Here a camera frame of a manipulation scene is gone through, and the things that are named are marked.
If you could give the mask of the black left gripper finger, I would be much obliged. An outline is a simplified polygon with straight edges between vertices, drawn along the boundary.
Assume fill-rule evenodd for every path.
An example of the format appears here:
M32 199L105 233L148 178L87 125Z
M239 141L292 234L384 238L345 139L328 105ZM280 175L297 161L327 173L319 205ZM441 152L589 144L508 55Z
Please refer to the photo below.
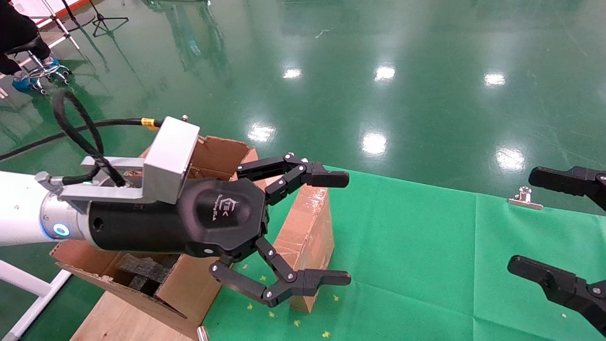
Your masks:
M238 179L260 181L277 177L265 189L265 203L275 205L303 185L322 188L345 188L350 181L348 172L330 171L320 162L303 161L292 153L281 157L240 164L236 169Z
M351 282L350 274L344 270L293 270L264 237L256 240L253 249L259 252L273 271L276 282L272 285L267 287L232 270L230 265L234 260L227 255L222 255L218 261L215 261L209 271L221 285L269 308L275 308L292 296L316 296L323 285L346 286Z

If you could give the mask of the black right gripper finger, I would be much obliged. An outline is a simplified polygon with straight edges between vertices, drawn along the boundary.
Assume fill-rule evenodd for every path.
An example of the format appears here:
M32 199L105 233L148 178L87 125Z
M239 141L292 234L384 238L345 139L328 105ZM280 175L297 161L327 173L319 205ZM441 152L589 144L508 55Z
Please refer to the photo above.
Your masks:
M513 255L507 269L537 283L547 300L580 313L600 334L606 333L606 281L587 283L574 273L521 255Z
M574 166L569 170L560 171L537 167L531 170L528 183L534 187L571 196L588 197L603 211L606 210L606 173L604 170Z

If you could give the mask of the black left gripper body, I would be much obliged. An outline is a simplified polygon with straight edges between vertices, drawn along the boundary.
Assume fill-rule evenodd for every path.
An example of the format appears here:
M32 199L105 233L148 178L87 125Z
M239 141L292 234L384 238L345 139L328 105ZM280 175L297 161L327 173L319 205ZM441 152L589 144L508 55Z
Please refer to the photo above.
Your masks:
M237 260L267 231L264 190L248 179L188 179L175 204L92 202L92 242L102 250Z

